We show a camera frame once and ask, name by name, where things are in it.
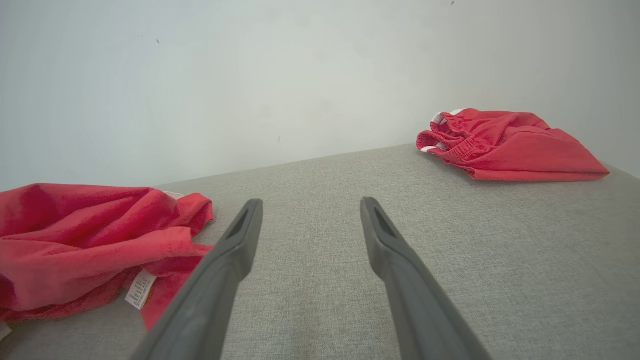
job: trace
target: red clothing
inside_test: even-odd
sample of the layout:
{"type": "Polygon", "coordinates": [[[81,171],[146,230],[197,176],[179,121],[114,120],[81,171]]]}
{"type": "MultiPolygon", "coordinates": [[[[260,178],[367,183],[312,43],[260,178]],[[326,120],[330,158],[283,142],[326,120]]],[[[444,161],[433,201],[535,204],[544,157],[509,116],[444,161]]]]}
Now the red clothing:
{"type": "Polygon", "coordinates": [[[211,200],[152,188],[34,184],[0,193],[0,320],[62,318],[113,301],[142,268],[158,276],[148,329],[210,247],[191,238],[211,200]]]}
{"type": "Polygon", "coordinates": [[[609,174],[578,140],[532,113],[439,113],[417,147],[475,180],[585,181],[609,174]]]}

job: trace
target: folded red shorts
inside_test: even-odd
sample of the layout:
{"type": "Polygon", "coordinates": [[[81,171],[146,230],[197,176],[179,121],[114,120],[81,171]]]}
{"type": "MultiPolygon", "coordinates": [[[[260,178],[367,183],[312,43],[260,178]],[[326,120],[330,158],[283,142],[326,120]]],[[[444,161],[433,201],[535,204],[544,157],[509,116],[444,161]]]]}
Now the folded red shorts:
{"type": "Polygon", "coordinates": [[[585,181],[609,174],[578,140],[532,113],[438,113],[416,145],[475,180],[585,181]]]}
{"type": "Polygon", "coordinates": [[[34,184],[0,193],[0,320],[62,318],[110,303],[145,269],[148,329],[211,249],[191,242],[211,200],[152,188],[34,184]]]}

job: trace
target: wall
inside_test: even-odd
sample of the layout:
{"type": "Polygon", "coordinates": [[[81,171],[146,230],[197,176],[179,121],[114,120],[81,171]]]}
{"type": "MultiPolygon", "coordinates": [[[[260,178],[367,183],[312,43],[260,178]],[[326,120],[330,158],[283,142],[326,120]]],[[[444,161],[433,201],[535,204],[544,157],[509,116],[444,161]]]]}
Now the wall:
{"type": "Polygon", "coordinates": [[[0,190],[156,185],[532,111],[640,176],[636,0],[0,3],[0,190]]]}

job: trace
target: gray fabric surface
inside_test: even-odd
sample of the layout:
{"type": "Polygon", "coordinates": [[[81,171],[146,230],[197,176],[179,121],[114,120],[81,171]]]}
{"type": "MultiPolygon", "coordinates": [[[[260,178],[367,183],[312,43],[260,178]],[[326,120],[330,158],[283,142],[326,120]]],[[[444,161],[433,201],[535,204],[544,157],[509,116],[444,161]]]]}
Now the gray fabric surface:
{"type": "MultiPolygon", "coordinates": [[[[359,202],[373,196],[496,359],[637,359],[640,179],[480,183],[413,145],[160,186],[200,192],[213,244],[264,200],[253,272],[240,285],[224,359],[397,359],[359,202]]],[[[8,359],[127,359],[144,336],[132,306],[31,322],[8,359]]]]}

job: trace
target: red cloth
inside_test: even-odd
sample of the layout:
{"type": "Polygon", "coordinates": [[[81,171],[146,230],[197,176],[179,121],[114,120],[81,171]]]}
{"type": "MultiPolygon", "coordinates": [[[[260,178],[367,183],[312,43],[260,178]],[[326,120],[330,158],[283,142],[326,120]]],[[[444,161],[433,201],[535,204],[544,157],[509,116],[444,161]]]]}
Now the red cloth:
{"type": "Polygon", "coordinates": [[[578,140],[532,113],[439,113],[417,147],[475,180],[585,181],[609,171],[578,140]]]}
{"type": "Polygon", "coordinates": [[[211,247],[191,238],[211,200],[152,188],[34,184],[0,193],[0,320],[62,318],[113,301],[144,268],[158,276],[148,329],[211,247]]]}

